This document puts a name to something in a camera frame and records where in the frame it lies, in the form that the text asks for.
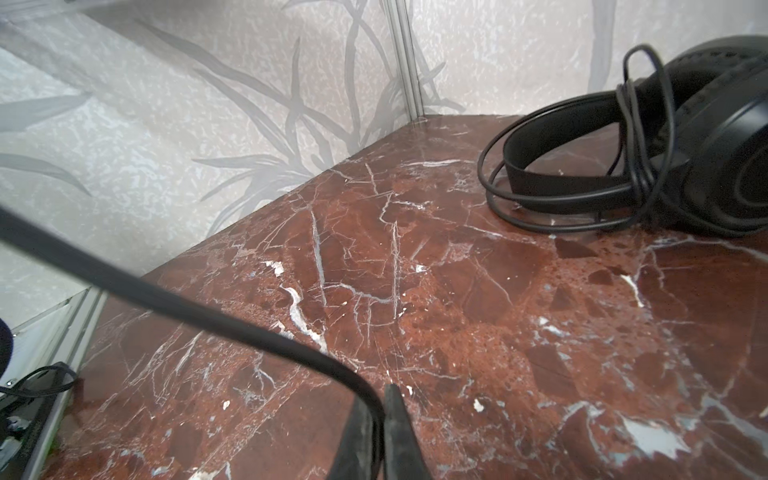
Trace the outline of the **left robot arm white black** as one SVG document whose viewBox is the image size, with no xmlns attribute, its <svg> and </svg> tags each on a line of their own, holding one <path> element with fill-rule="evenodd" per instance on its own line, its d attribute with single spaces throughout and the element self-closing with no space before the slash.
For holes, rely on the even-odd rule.
<svg viewBox="0 0 768 480">
<path fill-rule="evenodd" d="M 21 479 L 57 397 L 70 390 L 77 373 L 64 362 L 39 367 L 1 386 L 1 478 Z"/>
</svg>

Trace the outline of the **black headphones with cable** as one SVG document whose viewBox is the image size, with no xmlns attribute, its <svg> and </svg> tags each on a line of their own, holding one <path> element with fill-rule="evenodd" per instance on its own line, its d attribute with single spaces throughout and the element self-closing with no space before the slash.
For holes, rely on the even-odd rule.
<svg viewBox="0 0 768 480">
<path fill-rule="evenodd" d="M 539 213 L 586 215 L 571 225 L 510 217 L 544 234 L 659 226 L 715 237 L 767 228 L 767 39 L 718 38 L 663 62 L 638 46 L 653 73 L 625 76 L 612 91 L 586 94 L 528 114 L 498 133 L 491 172 L 479 170 L 486 201 Z M 600 176 L 539 174 L 545 154 L 606 126 L 619 128 L 618 151 Z"/>
<path fill-rule="evenodd" d="M 363 377 L 338 360 L 280 334 L 147 283 L 66 243 L 5 208 L 1 210 L 1 240 L 39 261 L 142 308 L 300 364 L 344 385 L 368 406 L 378 422 L 379 475 L 384 459 L 384 405 Z"/>
</svg>

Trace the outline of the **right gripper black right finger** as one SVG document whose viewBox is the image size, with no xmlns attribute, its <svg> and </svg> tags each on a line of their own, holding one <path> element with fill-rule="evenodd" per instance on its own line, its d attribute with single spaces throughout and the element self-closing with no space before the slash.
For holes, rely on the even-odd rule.
<svg viewBox="0 0 768 480">
<path fill-rule="evenodd" d="M 385 390 L 384 475 L 387 480 L 431 480 L 402 392 L 395 384 Z"/>
</svg>

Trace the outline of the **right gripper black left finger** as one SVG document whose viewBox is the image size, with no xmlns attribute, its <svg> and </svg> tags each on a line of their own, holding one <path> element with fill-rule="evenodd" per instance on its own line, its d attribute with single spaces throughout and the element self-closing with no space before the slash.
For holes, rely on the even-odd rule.
<svg viewBox="0 0 768 480">
<path fill-rule="evenodd" d="M 378 476 L 378 422 L 359 398 L 352 404 L 327 480 Z"/>
</svg>

